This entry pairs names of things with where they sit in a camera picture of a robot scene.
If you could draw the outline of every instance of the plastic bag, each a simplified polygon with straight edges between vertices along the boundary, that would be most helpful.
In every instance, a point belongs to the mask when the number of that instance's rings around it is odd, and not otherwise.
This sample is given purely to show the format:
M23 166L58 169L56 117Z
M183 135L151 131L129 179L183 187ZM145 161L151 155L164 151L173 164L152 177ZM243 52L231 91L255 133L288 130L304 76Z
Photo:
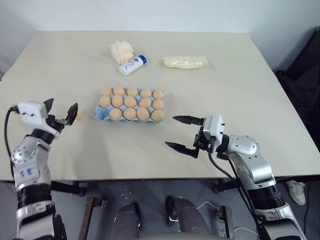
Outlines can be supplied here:
M175 69L201 69L208 64L204 56L168 56L163 58L164 66Z

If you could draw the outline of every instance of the white shower puff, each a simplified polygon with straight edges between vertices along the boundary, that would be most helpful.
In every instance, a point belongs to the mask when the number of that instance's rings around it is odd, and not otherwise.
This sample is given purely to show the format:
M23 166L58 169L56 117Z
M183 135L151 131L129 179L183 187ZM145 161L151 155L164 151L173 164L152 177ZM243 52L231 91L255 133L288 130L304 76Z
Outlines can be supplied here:
M134 49L127 41L115 41L109 45L109 49L118 64L125 64L135 56Z

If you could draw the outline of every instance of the white wall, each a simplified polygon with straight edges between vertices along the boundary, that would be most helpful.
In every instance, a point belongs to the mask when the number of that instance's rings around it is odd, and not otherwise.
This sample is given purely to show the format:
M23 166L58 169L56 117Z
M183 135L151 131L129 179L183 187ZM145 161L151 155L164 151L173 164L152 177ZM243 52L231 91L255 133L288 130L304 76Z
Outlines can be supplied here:
M320 0L0 0L0 72L36 30L250 32L270 67L286 68L319 11Z

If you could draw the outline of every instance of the bottle label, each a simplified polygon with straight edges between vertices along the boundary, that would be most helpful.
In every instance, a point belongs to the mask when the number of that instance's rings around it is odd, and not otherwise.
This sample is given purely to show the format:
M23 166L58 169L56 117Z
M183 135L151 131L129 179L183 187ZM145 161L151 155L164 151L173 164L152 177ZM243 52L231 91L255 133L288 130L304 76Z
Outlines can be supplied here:
M135 57L134 59L128 61L125 65L124 65L124 69L126 71L132 69L135 67L135 65L139 62L139 60Z

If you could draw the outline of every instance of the black chair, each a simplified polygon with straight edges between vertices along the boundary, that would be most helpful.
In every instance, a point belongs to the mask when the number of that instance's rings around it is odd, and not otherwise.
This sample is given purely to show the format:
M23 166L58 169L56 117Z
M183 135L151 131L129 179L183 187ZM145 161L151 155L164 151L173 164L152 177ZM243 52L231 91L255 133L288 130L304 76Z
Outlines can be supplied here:
M291 66L275 75L320 150L320 26Z

